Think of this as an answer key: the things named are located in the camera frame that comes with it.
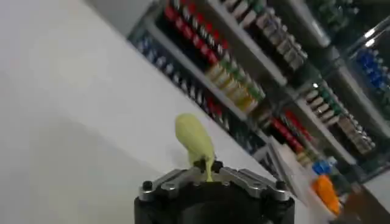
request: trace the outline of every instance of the screw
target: screw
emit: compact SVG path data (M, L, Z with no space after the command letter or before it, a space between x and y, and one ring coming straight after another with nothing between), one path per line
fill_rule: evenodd
M142 183L142 190L151 191L153 189L153 183L151 181L145 181Z
M175 184L173 184L173 183L166 183L165 185L168 187L168 189L169 189L170 191L171 191L171 190L174 190L174 189L176 188Z

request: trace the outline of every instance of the yellow object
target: yellow object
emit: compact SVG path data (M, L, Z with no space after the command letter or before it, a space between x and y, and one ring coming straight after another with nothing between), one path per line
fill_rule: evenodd
M207 181L213 181L211 166L215 160L214 146L203 125L193 114L181 114L175 122L176 138L188 151L191 166L195 161L206 160Z
M335 215L340 214L339 200L328 176L319 176L318 179L312 183L311 187L331 212Z

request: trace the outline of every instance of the ceiling light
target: ceiling light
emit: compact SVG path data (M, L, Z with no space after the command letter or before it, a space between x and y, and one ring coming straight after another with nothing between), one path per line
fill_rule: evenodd
M367 33L364 34L364 37L368 39L368 38L371 37L374 33L375 33L375 30L374 30L374 29L368 30Z

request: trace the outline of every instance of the bottle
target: bottle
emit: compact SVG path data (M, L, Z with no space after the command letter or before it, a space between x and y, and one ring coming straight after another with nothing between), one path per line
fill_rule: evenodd
M265 5L262 1L255 1L253 7L249 7L246 12L242 13L241 16L237 18L239 25L241 27L246 27L254 22L257 16L264 10L264 7Z
M239 5L241 5L242 3L246 3L246 2L247 2L246 0L237 0L237 1L235 1L234 4L227 5L227 6L226 6L226 9L227 9L228 12L233 13L234 10L235 10Z
M328 110L326 113L322 114L319 119L324 122L326 120L328 120L329 118L333 117L335 115L335 111L334 110Z
M335 117L331 118L329 121L327 121L325 123L325 126L330 127L330 126L334 125L335 123L337 123L339 121L339 119L340 119L339 116L335 116Z
M180 79L181 79L181 75L180 73L176 72L173 77L172 77L172 81L175 85L179 86L180 85Z
M190 94L190 98L192 98L194 101L196 101L196 87L195 87L195 85L190 86L189 94Z
M316 99L314 99L310 104L309 104L309 107L311 109L313 108L316 108L318 107L320 104L322 104L324 102L324 98L322 98L321 96L317 97Z
M314 114L319 116L320 114L323 114L325 111L327 111L329 108L330 108L329 104L324 103L314 110Z
M248 89L247 96L237 103L238 108L246 114L249 114L258 105L260 95L256 92L254 87Z
M222 60L219 63L213 65L206 73L205 75L210 79L214 80L216 79L225 69L225 67L228 65L227 60Z
M166 74L168 77L173 75L173 72L175 70L175 67L173 66L172 63L168 63L165 68L164 68L164 74Z
M235 19L239 19L254 5L257 0L242 0L238 6L232 11L232 16Z
M147 54L146 54L146 59L154 64L154 61L156 60L157 58L157 51L155 49L151 49Z
M166 64L166 57L164 56L158 57L157 61L155 62L155 66L160 70L164 68L165 64Z
M180 87L185 94L188 94L188 81L187 80L183 79Z
M307 102L311 102L313 99L315 99L317 96L318 96L319 92L318 90L314 89L312 91L310 91L306 96L305 96L305 100Z

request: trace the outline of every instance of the blue object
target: blue object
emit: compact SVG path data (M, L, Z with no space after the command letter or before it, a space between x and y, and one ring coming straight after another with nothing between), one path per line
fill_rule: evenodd
M313 164L311 167L317 175L330 174L331 167L327 161L320 160Z

